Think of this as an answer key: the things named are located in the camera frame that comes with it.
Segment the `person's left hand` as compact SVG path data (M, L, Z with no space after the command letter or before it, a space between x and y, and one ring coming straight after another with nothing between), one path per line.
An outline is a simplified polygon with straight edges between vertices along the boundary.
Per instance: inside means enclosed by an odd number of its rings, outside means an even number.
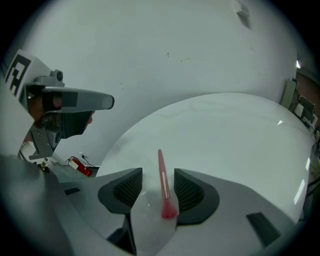
M61 107L62 95L60 93L47 92L28 99L28 112L36 126L41 125L45 113L60 110Z

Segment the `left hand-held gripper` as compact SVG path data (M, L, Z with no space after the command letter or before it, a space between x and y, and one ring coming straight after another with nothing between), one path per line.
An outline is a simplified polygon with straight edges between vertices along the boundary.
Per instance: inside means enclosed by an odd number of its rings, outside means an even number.
M28 99L44 94L44 87L65 87L63 77L62 71L50 69L37 57L20 49L8 67L4 82L29 114ZM26 135L35 148L29 159L52 157L61 139L50 139L41 124L36 126L34 122L33 119Z

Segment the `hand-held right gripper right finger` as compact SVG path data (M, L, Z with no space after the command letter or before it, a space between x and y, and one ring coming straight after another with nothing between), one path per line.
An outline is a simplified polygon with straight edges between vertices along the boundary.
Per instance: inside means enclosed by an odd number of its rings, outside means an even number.
M175 252L259 252L295 226L277 206L236 182L176 168L174 192Z

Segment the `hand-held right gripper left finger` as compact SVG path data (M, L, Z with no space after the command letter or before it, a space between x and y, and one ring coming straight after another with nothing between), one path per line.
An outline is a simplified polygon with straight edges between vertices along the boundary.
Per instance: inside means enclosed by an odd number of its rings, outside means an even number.
M135 250L131 210L143 187L142 168L62 183L84 221L122 250Z

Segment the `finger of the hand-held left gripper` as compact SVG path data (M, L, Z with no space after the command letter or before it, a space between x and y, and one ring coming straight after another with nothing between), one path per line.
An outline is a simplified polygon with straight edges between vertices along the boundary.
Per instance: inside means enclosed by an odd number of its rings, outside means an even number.
M91 90L46 86L42 92L61 99L60 109L47 110L40 125L52 140L83 134L93 112L110 110L115 103L112 95Z

